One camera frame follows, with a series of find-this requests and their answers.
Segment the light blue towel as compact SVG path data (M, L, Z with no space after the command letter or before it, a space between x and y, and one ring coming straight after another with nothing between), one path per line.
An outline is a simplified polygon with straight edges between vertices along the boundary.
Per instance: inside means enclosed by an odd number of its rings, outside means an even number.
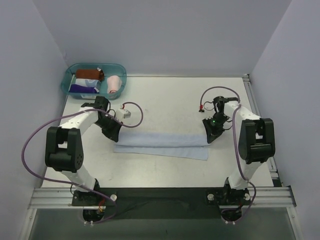
M119 135L113 151L206 161L208 146L202 134L125 132Z

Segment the pink striped towel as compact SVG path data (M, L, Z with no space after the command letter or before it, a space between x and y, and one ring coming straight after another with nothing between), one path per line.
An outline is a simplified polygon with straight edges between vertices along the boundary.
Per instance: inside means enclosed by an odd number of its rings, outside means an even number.
M113 94L116 93L122 86L122 80L117 75L112 75L107 78L107 93Z

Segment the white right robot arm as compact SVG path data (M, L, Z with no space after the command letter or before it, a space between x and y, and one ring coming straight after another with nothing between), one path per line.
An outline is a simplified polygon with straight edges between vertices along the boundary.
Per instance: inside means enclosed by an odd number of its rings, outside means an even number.
M214 115L203 119L206 141L211 144L225 131L224 124L232 123L236 168L215 196L225 204L251 200L248 186L256 171L275 155L274 122L262 118L240 104L236 97L218 96L213 99Z

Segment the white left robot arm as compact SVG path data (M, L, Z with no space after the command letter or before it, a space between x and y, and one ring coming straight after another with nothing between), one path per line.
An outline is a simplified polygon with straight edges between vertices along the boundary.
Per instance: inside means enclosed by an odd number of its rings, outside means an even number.
M108 112L109 105L109 100L98 96L93 103L82 104L80 114L58 127L50 127L46 132L46 166L65 175L77 191L84 192L83 200L90 206L101 201L101 193L98 180L83 165L82 135L91 125L97 125L109 140L119 141L122 125L103 113Z

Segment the white blue rolled towel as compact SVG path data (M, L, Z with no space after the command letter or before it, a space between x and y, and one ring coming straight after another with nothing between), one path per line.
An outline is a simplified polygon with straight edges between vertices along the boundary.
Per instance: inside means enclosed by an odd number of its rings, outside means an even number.
M86 88L97 88L99 89L101 86L101 82L97 79L87 79L87 78L76 78L74 85L78 85Z

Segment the purple rolled towel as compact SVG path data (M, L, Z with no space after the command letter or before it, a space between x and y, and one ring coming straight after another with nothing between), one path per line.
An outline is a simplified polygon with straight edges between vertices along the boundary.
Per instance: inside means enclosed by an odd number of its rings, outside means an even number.
M72 84L69 89L70 93L78 93L78 94L98 94L99 89L96 87L88 87L77 84Z

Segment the teal plastic bin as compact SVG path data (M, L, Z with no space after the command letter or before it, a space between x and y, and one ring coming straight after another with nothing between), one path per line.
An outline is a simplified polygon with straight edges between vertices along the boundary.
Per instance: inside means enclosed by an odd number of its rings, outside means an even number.
M100 88L99 93L92 94L92 93L71 93L69 92L69 89L71 85L74 84L76 80L76 71L78 69L101 69L104 72L104 80L100 82ZM108 94L107 89L107 78L110 76L119 76L122 80L122 85L120 89L115 92ZM127 83L127 71L126 69L117 63L76 63L71 65L66 71L64 78L61 82L61 90L67 94L70 95L76 99L88 99L92 100L96 96L103 96L106 97L109 100L115 100L119 98L122 94L122 92L125 89Z

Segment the brown rolled towel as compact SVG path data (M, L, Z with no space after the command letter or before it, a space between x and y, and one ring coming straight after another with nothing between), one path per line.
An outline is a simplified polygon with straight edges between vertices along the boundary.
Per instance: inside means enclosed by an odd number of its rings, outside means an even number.
M102 69L77 69L75 72L75 77L77 79L88 79L88 80L98 80L103 81L105 74Z

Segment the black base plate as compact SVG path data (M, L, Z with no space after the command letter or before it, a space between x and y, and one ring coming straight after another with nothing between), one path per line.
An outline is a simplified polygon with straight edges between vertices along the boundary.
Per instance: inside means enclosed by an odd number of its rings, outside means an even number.
M249 206L248 189L229 187L101 188L108 200L92 192L74 191L71 205L82 207L86 221L207 220L236 221Z

